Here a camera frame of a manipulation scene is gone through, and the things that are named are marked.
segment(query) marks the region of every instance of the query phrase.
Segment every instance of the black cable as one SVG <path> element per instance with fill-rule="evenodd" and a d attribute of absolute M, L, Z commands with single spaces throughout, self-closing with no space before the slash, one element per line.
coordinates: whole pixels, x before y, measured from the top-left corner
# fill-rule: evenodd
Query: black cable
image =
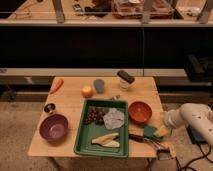
<path fill-rule="evenodd" d="M 200 151 L 201 151 L 201 153 L 203 154 L 203 155 L 205 155 L 205 158 L 210 162 L 210 163 L 213 163 L 213 160 L 211 160 L 211 159 L 209 159 L 208 158 L 208 155 L 211 153 L 211 151 L 212 151 L 212 148 L 211 148 L 211 146 L 209 146 L 209 151 L 208 151 L 208 153 L 204 153 L 204 151 L 203 151 L 203 149 L 201 148 L 201 145 L 200 144 L 197 144 L 198 145 L 198 147 L 200 148 Z"/>
<path fill-rule="evenodd" d="M 200 149 L 200 151 L 201 151 L 201 153 L 203 155 L 200 156 L 200 157 L 197 157 L 197 158 L 194 158 L 194 159 L 190 160 L 184 167 L 181 167 L 180 162 L 178 161 L 178 159 L 176 157 L 176 163 L 177 163 L 178 171 L 182 171 L 182 170 L 187 171 L 187 169 L 191 169 L 193 171 L 196 171 L 196 169 L 194 169 L 193 167 L 190 167 L 189 165 L 191 165 L 193 162 L 195 162 L 197 160 L 200 160 L 200 159 L 203 159 L 203 158 L 206 158 L 210 163 L 213 163 L 213 161 L 208 158 L 208 155 L 211 153 L 211 146 L 209 147 L 209 151 L 206 154 L 202 150 L 200 144 L 197 144 L 197 146 L 199 147 L 199 149 Z"/>

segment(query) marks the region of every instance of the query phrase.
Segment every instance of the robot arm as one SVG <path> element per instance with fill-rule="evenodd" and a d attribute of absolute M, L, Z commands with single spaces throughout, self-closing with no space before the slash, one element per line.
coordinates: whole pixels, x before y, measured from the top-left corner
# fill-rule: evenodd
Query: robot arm
<path fill-rule="evenodd" d="M 213 123 L 209 120 L 211 117 L 213 112 L 209 106 L 186 103 L 177 110 L 166 112 L 164 124 L 168 129 L 189 124 L 213 147 Z"/>

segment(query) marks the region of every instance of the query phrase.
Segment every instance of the food item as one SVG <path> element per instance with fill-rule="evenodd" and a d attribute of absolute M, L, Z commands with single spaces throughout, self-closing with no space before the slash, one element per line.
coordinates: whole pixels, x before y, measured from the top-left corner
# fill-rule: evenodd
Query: food item
<path fill-rule="evenodd" d="M 156 137 L 162 137 L 168 135 L 170 132 L 171 130 L 168 127 L 162 125 L 159 129 L 157 129 L 157 131 L 154 132 L 153 135 L 155 135 Z"/>
<path fill-rule="evenodd" d="M 81 94 L 84 98 L 89 98 L 93 96 L 93 90 L 91 86 L 84 86 L 81 90 Z"/>
<path fill-rule="evenodd" d="M 116 108 L 110 108 L 103 119 L 107 129 L 120 128 L 124 124 L 124 113 Z"/>
<path fill-rule="evenodd" d="M 55 81 L 50 89 L 50 94 L 55 93 L 56 91 L 61 88 L 61 86 L 64 84 L 64 79 L 60 78 L 59 80 Z"/>
<path fill-rule="evenodd" d="M 95 121 L 95 124 L 104 124 L 103 116 L 105 115 L 105 112 L 102 107 L 91 107 L 87 118 L 86 118 L 86 124 L 90 124 L 93 121 Z"/>
<path fill-rule="evenodd" d="M 92 144 L 99 144 L 104 147 L 120 147 L 120 143 L 115 141 L 114 139 L 117 138 L 119 134 L 117 132 L 106 134 L 104 136 L 92 139 Z"/>

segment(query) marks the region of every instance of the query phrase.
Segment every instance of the small cup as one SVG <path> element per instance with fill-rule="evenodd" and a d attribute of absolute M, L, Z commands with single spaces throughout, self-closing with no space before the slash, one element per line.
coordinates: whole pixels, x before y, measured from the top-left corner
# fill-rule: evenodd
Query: small cup
<path fill-rule="evenodd" d="M 124 90 L 128 90 L 130 87 L 130 83 L 128 83 L 127 81 L 125 81 L 124 79 L 120 78 L 120 87 Z"/>
<path fill-rule="evenodd" d="M 104 80 L 96 79 L 93 84 L 97 93 L 101 94 L 104 92 Z"/>

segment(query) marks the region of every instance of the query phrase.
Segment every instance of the plastic tray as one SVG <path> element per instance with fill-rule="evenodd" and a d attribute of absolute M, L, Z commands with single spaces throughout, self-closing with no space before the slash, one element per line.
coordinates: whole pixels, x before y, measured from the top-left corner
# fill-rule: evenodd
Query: plastic tray
<path fill-rule="evenodd" d="M 125 124 L 113 130 L 106 129 L 105 125 L 96 125 L 94 122 L 85 124 L 85 119 L 90 107 L 102 107 L 107 113 L 109 108 L 116 108 L 125 115 Z M 100 145 L 92 145 L 91 140 L 105 134 L 118 132 L 119 137 L 116 139 L 120 143 L 119 148 L 102 147 Z M 128 157 L 129 141 L 128 141 L 128 104 L 126 101 L 87 99 L 79 123 L 78 133 L 75 141 L 74 152 L 80 155 L 95 155 L 108 157 Z"/>

